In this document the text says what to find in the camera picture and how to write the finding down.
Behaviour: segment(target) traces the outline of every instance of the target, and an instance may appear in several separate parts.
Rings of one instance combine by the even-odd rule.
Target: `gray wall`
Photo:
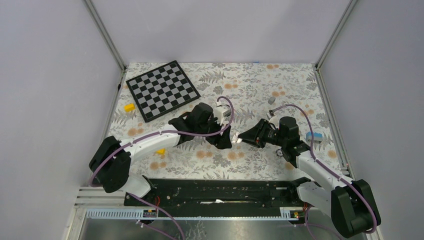
[[[82,0],[0,6],[0,239],[58,240],[120,70]]]
[[[385,240],[422,239],[424,1],[359,1],[322,68]]]
[[[314,63],[349,0],[94,0],[124,61]]]

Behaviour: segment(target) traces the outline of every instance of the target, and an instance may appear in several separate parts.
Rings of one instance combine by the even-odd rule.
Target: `metal floor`
[[[310,213],[310,223],[334,229],[329,217],[320,211]],[[169,238],[151,229],[140,228],[134,220],[86,219],[80,240],[168,240]],[[180,220],[187,240],[313,240],[306,227],[291,226],[288,221],[266,220]],[[181,239],[174,223],[156,220],[151,224],[169,235]],[[317,240],[338,240],[334,234],[311,227]],[[349,240],[366,240],[364,234]]]

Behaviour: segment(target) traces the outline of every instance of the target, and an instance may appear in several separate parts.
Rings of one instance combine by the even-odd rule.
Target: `metal frame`
[[[348,20],[349,16],[351,15],[352,11],[354,10],[354,7],[358,3],[359,0],[350,0],[349,4],[347,5],[346,9],[343,12],[343,15],[340,18],[340,21],[338,21],[337,26],[335,27],[335,30],[333,31],[330,40],[328,41],[327,45],[324,48],[324,51],[322,52],[321,56],[319,57],[318,61],[316,62],[315,67],[317,69],[320,69],[323,66],[324,61],[326,60],[330,49],[333,47],[337,37],[339,36],[341,30],[345,26],[346,21]]]
[[[109,48],[111,54],[113,55],[116,63],[122,70],[122,78],[120,79],[120,82],[118,84],[118,89],[113,96],[113,104],[110,108],[109,114],[108,114],[108,122],[103,130],[103,138],[107,136],[108,130],[111,125],[111,121],[113,118],[113,114],[115,111],[115,107],[118,103],[118,96],[121,92],[121,86],[122,83],[125,80],[126,77],[126,69],[127,65],[123,61],[121,55],[119,54],[117,48],[115,47],[108,31],[106,30],[105,25],[103,24],[92,0],[83,0],[85,3],[88,12],[93,18],[93,21],[95,22],[100,34],[102,35],[107,47]],[[321,56],[319,57],[318,61],[316,62],[314,66],[314,74],[316,77],[316,81],[318,84],[318,89],[320,91],[322,101],[324,103],[324,109],[327,114],[327,117],[330,121],[330,130],[331,134],[334,137],[334,145],[336,148],[337,156],[339,158],[339,163],[341,170],[344,174],[347,174],[347,166],[350,162],[349,157],[345,151],[345,144],[342,139],[342,135],[340,132],[339,125],[336,121],[336,118],[334,116],[334,110],[331,105],[330,98],[327,93],[327,88],[325,86],[325,82],[323,79],[323,76],[321,74],[320,68],[323,66],[332,46],[334,45],[337,37],[339,36],[341,30],[343,29],[346,21],[348,20],[351,12],[353,11],[355,5],[357,4],[358,0],[350,0],[348,6],[346,7],[340,21],[338,22],[334,32],[332,33],[328,43],[325,46],[324,51],[322,52]],[[354,173],[352,170],[350,170],[350,175],[354,179]],[[96,213],[102,213],[105,217],[113,217],[115,219],[122,218],[122,219],[129,219],[128,214],[132,213],[134,211],[141,211],[144,209],[151,209],[151,207],[137,207],[134,209],[134,207],[130,206],[124,206],[124,198],[125,193],[124,192],[114,192],[114,193],[105,193],[103,188],[95,188],[95,187],[81,187],[78,192],[78,197],[75,201],[75,206],[72,209],[69,220],[67,222],[65,232],[63,234],[62,239],[63,240],[79,240],[81,236],[81,232],[84,229],[84,222],[86,218],[93,218],[95,217]],[[281,218],[266,218],[266,217],[227,217],[227,218],[221,218],[221,217],[211,217],[210,219],[206,218],[199,218],[196,217],[190,218],[190,220],[291,220],[286,219],[287,217],[290,217],[290,211],[300,211],[301,207],[281,207]],[[368,240],[383,240],[383,237],[380,232],[380,228],[377,227],[377,231],[373,234],[367,234]]]
[[[115,46],[114,42],[111,39],[111,36],[109,35],[108,31],[106,30],[105,25],[102,22],[102,19],[100,18],[99,14],[97,13],[97,10],[92,2],[92,0],[83,0],[85,3],[85,6],[87,7],[88,12],[90,13],[91,17],[93,18],[93,21],[95,25],[97,26],[97,29],[99,30],[101,36],[103,37],[106,46],[109,48],[110,53],[112,53],[113,58],[115,59],[116,63],[120,67],[122,71],[125,71],[127,68],[127,65],[125,64],[124,60],[122,59],[120,53],[117,50],[117,47]]]

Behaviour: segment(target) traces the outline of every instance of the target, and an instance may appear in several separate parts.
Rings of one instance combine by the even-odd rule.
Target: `floral tablecloth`
[[[163,63],[131,63],[126,79],[129,80]],[[118,98],[109,136],[127,139],[155,131],[193,106],[204,102],[214,106],[217,97],[227,96],[235,107],[231,136],[244,132],[266,119],[268,110],[282,104],[296,104],[303,108],[314,132],[323,135],[323,141],[314,145],[318,158],[339,168],[329,120],[324,111],[311,64],[266,63],[181,63],[180,64],[201,97],[149,123],[145,123],[137,108],[125,112],[124,106],[135,103],[126,83]],[[274,96],[275,103],[268,104]],[[292,116],[299,124],[301,139],[309,132],[303,114],[295,108],[285,108],[278,116]],[[170,179],[233,179],[233,180],[294,180],[307,176],[276,155],[277,147],[267,144],[258,149],[245,143],[233,144],[232,149],[218,150],[201,137],[166,149],[164,155],[154,153],[133,164],[131,171],[150,178]]]

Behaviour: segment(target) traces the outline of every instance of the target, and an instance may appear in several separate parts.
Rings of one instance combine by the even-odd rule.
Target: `gray object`
[[[276,97],[272,96],[268,99],[268,103],[271,105],[276,101]]]
[[[146,123],[200,98],[177,61],[127,80],[126,84]]]

